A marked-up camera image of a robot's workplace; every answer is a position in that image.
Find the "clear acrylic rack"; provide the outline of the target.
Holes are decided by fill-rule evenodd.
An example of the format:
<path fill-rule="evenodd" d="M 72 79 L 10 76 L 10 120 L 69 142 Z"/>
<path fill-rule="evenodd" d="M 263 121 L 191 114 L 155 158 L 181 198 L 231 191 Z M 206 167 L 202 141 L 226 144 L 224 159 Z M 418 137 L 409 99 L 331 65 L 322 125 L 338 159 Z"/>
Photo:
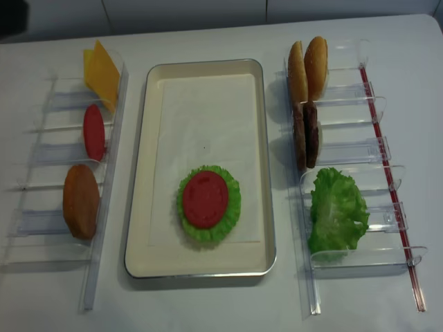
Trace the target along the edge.
<path fill-rule="evenodd" d="M 1 222 L 1 269 L 83 267 L 82 311 L 90 311 L 96 297 L 129 80 L 120 54 L 111 50 L 109 55 L 120 76 L 113 111 L 86 87 L 82 63 L 70 64 L 65 71 L 44 71 L 24 91 L 25 105 L 2 149 L 1 191 L 10 202 Z M 93 105 L 105 128 L 101 160 L 89 157 L 83 141 L 84 114 Z M 74 165 L 86 165 L 93 172 L 100 193 L 96 234 L 90 240 L 75 238 L 63 217 L 64 182 Z"/>
<path fill-rule="evenodd" d="M 380 290 L 383 278 L 404 276 L 416 308 L 426 308 L 417 266 L 428 250 L 414 246 L 408 238 L 404 204 L 398 195 L 406 170 L 392 163 L 388 140 L 381 131 L 386 99 L 374 93 L 367 75 L 369 46 L 365 39 L 328 44 L 329 83 L 316 101 L 320 147 L 313 169 L 297 168 L 287 59 L 276 73 L 282 124 L 280 142 L 273 150 L 284 166 L 296 279 L 305 318 L 320 315 L 331 305 L 325 282 L 335 280 L 357 281 L 368 291 L 371 287 Z M 330 167 L 354 179 L 366 202 L 368 229 L 355 249 L 312 252 L 308 245 L 311 192 L 317 174 Z"/>

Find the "right clear acrylic rack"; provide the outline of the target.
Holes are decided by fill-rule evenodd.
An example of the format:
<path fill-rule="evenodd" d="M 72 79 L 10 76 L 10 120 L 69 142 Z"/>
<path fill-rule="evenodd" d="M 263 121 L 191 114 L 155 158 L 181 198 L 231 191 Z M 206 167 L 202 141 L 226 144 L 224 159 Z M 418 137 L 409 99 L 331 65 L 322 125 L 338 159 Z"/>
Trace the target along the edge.
<path fill-rule="evenodd" d="M 313 169 L 297 168 L 287 59 L 276 73 L 282 124 L 280 142 L 273 150 L 284 166 L 296 279 L 305 318 L 320 315 L 331 305 L 325 282 L 335 280 L 357 281 L 368 291 L 371 287 L 380 290 L 383 278 L 404 276 L 416 308 L 426 308 L 417 266 L 428 250 L 414 246 L 408 238 L 404 204 L 398 195 L 406 170 L 392 163 L 388 140 L 381 131 L 386 99 L 374 93 L 367 75 L 369 46 L 365 39 L 328 44 L 329 83 L 316 101 L 320 147 Z M 368 229 L 355 249 L 312 252 L 308 245 L 311 192 L 317 174 L 330 167 L 354 179 L 366 202 Z"/>

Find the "white paper tray liner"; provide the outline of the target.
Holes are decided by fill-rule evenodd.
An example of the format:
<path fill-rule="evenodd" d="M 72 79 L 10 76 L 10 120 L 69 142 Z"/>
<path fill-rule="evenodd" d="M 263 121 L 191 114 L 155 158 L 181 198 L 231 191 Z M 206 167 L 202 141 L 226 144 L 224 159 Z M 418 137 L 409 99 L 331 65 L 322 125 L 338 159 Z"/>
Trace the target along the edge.
<path fill-rule="evenodd" d="M 253 75 L 166 80 L 148 244 L 185 241 L 177 216 L 177 190 L 180 181 L 202 165 L 219 165 L 239 181 L 241 215 L 225 241 L 259 240 L 259 160 Z"/>

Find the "left brown meat patty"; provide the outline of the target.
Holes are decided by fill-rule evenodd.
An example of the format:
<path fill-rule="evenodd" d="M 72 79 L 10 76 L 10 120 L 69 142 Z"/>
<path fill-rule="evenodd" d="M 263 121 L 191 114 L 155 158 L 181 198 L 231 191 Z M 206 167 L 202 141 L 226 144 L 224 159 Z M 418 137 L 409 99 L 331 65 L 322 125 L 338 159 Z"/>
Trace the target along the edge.
<path fill-rule="evenodd" d="M 306 169 L 306 144 L 305 144 L 305 124 L 303 118 L 302 105 L 299 102 L 292 104 L 293 109 L 293 134 L 296 149 L 296 162 L 299 172 Z"/>

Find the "flat green lettuce leaf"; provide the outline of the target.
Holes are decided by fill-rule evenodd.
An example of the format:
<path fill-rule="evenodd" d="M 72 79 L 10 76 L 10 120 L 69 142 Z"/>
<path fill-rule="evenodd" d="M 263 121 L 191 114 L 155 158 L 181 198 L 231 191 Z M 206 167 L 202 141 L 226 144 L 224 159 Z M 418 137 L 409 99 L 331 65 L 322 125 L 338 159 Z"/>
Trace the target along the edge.
<path fill-rule="evenodd" d="M 185 217 L 182 205 L 182 195 L 186 184 L 192 176 L 200 171 L 212 171 L 219 174 L 226 181 L 228 187 L 228 206 L 226 212 L 221 218 L 221 221 L 209 229 L 199 229 L 192 226 Z M 179 183 L 177 192 L 177 214 L 184 232 L 198 243 L 215 244 L 223 241 L 239 221 L 241 209 L 242 196 L 239 182 L 223 167 L 218 165 L 202 165 L 201 167 L 191 170 Z"/>

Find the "front orange cheese slice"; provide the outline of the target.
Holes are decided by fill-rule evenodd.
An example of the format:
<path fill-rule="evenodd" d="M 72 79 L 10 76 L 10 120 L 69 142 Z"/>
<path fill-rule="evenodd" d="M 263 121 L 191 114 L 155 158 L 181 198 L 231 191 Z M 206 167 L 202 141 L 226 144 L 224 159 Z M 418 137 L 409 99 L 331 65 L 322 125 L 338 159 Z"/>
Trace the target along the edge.
<path fill-rule="evenodd" d="M 89 88 L 102 100 L 106 109 L 114 113 L 118 99 L 120 73 L 99 40 L 96 40 L 92 50 L 93 55 L 87 75 Z"/>

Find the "brown bun half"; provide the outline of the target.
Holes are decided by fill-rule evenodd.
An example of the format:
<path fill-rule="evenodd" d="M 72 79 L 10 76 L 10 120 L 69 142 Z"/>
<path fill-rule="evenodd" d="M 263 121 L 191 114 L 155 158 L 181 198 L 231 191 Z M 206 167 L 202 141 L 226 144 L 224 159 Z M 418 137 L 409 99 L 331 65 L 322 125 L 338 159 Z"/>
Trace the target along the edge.
<path fill-rule="evenodd" d="M 64 182 L 63 217 L 73 237 L 94 237 L 99 202 L 98 184 L 91 169 L 84 164 L 72 166 Z"/>

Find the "left clear acrylic rack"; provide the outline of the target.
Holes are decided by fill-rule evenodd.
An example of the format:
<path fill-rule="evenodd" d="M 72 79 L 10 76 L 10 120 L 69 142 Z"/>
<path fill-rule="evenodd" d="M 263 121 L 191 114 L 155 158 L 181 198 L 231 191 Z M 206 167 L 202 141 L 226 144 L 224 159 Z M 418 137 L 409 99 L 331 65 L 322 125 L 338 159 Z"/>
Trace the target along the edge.
<path fill-rule="evenodd" d="M 2 149 L 1 191 L 10 202 L 1 222 L 1 269 L 83 267 L 82 311 L 90 311 L 96 297 L 129 80 L 120 54 L 111 50 L 109 55 L 120 76 L 113 111 L 86 87 L 82 63 L 70 64 L 65 71 L 44 71 L 24 91 L 25 105 Z M 93 105 L 105 128 L 101 160 L 89 157 L 83 141 L 84 114 Z M 100 193 L 96 234 L 90 240 L 75 238 L 63 217 L 64 182 L 74 165 L 86 165 L 93 172 Z"/>

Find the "brown meat patty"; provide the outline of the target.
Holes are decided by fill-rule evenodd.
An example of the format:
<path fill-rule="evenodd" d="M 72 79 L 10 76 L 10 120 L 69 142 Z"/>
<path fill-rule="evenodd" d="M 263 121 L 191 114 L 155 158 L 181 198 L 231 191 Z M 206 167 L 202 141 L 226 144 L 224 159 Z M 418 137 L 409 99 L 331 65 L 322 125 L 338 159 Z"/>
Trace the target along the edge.
<path fill-rule="evenodd" d="M 308 101 L 303 104 L 302 110 L 305 126 L 306 166 L 314 168 L 319 148 L 317 108 L 314 102 Z"/>
<path fill-rule="evenodd" d="M 306 144 L 305 144 L 305 124 L 303 118 L 302 105 L 299 102 L 292 104 L 293 109 L 293 134 L 296 149 L 296 162 L 299 172 L 306 169 Z"/>

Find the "ruffled green lettuce leaf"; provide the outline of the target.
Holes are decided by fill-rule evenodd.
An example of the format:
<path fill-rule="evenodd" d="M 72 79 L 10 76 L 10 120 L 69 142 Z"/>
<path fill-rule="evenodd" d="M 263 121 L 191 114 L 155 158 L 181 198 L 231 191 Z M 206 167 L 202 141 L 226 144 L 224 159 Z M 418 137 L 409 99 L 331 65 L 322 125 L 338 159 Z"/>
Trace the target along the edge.
<path fill-rule="evenodd" d="M 322 168 L 311 191 L 312 254 L 355 250 L 369 228 L 370 213 L 355 180 L 333 167 Z"/>

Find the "left bread bun slice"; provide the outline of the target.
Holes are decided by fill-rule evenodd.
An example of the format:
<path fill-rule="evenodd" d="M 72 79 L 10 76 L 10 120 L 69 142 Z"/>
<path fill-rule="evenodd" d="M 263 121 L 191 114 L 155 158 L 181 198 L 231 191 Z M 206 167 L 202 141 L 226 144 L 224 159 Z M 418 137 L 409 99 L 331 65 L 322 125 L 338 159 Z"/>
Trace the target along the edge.
<path fill-rule="evenodd" d="M 308 83 L 301 41 L 296 41 L 289 52 L 288 83 L 292 103 L 308 100 Z"/>

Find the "right bread bun slice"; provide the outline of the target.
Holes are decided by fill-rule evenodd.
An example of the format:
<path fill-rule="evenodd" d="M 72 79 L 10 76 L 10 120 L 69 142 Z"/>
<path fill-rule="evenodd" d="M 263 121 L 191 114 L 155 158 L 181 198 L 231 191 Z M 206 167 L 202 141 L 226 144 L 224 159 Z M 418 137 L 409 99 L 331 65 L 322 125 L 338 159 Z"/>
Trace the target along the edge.
<path fill-rule="evenodd" d="M 305 52 L 304 64 L 308 83 L 308 100 L 318 100 L 323 94 L 328 74 L 326 39 L 314 37 Z"/>

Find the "red tomato slice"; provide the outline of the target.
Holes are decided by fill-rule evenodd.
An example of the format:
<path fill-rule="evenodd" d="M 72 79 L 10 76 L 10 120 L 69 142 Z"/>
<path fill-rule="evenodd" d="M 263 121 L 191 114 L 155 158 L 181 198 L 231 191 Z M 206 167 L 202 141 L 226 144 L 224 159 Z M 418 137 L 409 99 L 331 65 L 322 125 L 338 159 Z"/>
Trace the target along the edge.
<path fill-rule="evenodd" d="M 96 104 L 87 107 L 83 121 L 84 146 L 90 159 L 101 161 L 105 154 L 105 126 Z"/>
<path fill-rule="evenodd" d="M 197 172 L 184 188 L 182 205 L 192 226 L 199 229 L 214 227 L 221 221 L 228 206 L 226 181 L 212 171 Z"/>

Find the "bread bun slice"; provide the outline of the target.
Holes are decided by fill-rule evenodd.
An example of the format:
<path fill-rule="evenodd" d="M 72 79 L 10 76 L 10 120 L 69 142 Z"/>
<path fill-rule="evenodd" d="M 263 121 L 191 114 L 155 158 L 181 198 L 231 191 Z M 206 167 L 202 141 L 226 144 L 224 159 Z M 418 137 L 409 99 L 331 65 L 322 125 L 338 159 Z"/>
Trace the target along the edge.
<path fill-rule="evenodd" d="M 328 74 L 326 39 L 314 37 L 305 52 L 304 64 L 308 83 L 308 100 L 318 100 L 323 94 Z"/>
<path fill-rule="evenodd" d="M 301 41 L 296 41 L 289 52 L 288 83 L 292 103 L 308 100 L 308 83 Z"/>

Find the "rear yellow cheese slice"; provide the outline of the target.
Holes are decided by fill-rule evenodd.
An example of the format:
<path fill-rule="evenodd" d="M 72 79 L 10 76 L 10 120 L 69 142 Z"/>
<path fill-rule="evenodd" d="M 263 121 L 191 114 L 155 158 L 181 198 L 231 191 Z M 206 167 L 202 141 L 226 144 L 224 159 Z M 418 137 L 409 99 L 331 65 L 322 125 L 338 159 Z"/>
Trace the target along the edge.
<path fill-rule="evenodd" d="M 93 55 L 92 49 L 83 50 L 84 83 L 88 88 L 89 88 L 89 84 L 87 82 L 87 75 L 89 72 L 89 62 L 91 60 L 92 55 Z"/>

